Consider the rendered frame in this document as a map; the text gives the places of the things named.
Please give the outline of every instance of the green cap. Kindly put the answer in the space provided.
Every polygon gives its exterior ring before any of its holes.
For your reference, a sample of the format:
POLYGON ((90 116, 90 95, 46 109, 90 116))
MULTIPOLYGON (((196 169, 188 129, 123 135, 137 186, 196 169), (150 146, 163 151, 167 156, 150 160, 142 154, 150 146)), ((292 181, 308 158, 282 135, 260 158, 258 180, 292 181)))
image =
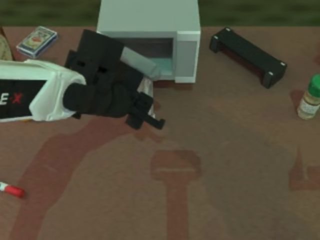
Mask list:
POLYGON ((320 98, 320 74, 316 74, 311 77, 308 92, 311 96, 320 98))

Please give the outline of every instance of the brown table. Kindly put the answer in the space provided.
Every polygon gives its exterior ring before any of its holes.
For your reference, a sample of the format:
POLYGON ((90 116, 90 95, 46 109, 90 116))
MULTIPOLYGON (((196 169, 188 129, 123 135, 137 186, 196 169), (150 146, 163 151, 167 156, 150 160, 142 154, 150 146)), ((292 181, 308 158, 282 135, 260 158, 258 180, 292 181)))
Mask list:
MULTIPOLYGON (((4 28, 13 46, 32 29, 4 28)), ((82 29, 53 29, 42 59, 63 64, 82 29)), ((320 28, 233 28, 288 64, 271 89, 209 51, 220 29, 202 29, 193 87, 156 88, 163 131, 92 117, 1 124, 0 179, 29 193, 0 195, 1 239, 318 240, 320 114, 303 121, 294 105, 320 71, 320 28), (155 179, 175 166, 200 176, 155 179)))

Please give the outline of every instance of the seasoning bottle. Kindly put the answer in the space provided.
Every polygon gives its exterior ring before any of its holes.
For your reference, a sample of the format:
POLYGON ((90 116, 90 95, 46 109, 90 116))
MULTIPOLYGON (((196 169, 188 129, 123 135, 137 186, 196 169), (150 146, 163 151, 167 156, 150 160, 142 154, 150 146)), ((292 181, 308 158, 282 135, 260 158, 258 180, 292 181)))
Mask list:
POLYGON ((300 105, 297 108, 301 119, 312 119, 320 108, 320 74, 311 77, 308 89, 304 92, 300 105))

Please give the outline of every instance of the black bench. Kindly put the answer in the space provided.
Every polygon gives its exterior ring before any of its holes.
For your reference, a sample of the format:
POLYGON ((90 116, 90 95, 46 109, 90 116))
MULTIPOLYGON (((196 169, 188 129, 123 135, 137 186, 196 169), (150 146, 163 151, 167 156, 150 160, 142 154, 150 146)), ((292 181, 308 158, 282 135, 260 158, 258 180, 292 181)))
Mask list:
POLYGON ((225 53, 251 70, 267 89, 278 82, 287 69, 286 63, 266 53, 228 27, 212 36, 210 49, 214 53, 225 53))

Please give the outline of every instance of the red marker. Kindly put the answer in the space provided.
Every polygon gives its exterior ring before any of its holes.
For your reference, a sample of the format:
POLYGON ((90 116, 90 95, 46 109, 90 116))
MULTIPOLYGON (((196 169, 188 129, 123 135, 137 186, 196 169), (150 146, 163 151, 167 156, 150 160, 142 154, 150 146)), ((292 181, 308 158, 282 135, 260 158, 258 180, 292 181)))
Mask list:
POLYGON ((0 181, 0 191, 11 194, 18 198, 22 198, 25 195, 25 191, 23 189, 16 186, 11 186, 1 181, 0 181))

